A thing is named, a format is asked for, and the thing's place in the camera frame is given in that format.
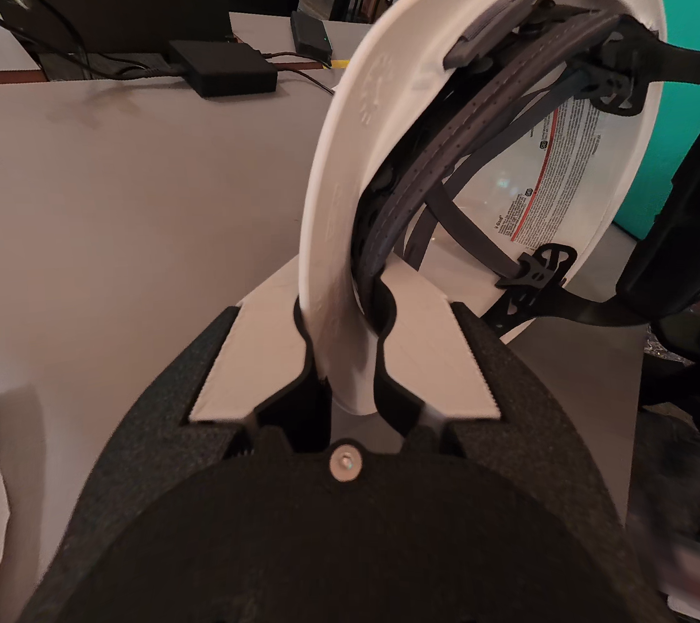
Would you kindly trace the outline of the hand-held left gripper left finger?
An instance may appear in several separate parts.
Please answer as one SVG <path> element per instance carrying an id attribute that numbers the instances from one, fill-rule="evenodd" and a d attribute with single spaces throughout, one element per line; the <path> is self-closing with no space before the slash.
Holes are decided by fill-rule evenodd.
<path id="1" fill-rule="evenodd" d="M 275 273 L 246 295 L 190 412 L 193 423 L 295 426 L 319 395 L 297 273 Z"/>

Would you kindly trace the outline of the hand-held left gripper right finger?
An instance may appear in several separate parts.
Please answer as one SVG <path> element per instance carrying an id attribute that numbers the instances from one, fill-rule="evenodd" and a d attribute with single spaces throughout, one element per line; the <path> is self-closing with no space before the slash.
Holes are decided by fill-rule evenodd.
<path id="1" fill-rule="evenodd" d="M 501 418 L 448 298 L 401 259 L 374 284 L 374 329 L 374 403 L 394 430 Z"/>

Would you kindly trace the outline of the white hard hat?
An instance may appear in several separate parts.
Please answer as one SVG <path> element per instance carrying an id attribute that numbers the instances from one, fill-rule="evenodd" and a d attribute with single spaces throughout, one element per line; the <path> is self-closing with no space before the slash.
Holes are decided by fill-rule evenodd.
<path id="1" fill-rule="evenodd" d="M 390 148 L 450 77 L 443 56 L 496 1 L 398 0 L 369 30 L 335 88 L 304 202 L 298 280 L 320 377 L 350 414 L 378 412 L 378 335 L 363 317 L 351 279 L 351 226 L 359 199 Z M 663 0 L 570 1 L 630 11 L 666 39 Z M 496 301 L 495 274 L 438 233 L 419 273 L 449 302 L 482 315 Z"/>

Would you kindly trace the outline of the black power adapter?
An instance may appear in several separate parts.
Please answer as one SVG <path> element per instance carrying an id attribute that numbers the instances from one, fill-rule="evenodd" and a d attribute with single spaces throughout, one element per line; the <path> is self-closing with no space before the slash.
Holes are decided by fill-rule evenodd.
<path id="1" fill-rule="evenodd" d="M 172 40 L 168 57 L 202 98 L 245 96 L 276 91 L 278 70 L 244 42 Z"/>

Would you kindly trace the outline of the black power bank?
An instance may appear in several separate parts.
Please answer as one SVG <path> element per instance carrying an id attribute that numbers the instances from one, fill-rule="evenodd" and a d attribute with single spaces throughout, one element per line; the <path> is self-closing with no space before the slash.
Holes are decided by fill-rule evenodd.
<path id="1" fill-rule="evenodd" d="M 299 10 L 291 13 L 295 53 L 302 58 L 331 66 L 333 47 L 324 23 Z"/>

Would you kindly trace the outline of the teal box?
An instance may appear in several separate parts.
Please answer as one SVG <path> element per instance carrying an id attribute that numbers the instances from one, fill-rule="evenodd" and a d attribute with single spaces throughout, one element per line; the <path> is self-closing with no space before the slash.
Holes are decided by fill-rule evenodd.
<path id="1" fill-rule="evenodd" d="M 666 40 L 643 50 L 640 77 L 662 86 L 650 142 L 615 223 L 645 238 L 668 200 L 676 172 L 699 137 L 699 0 L 663 0 Z"/>

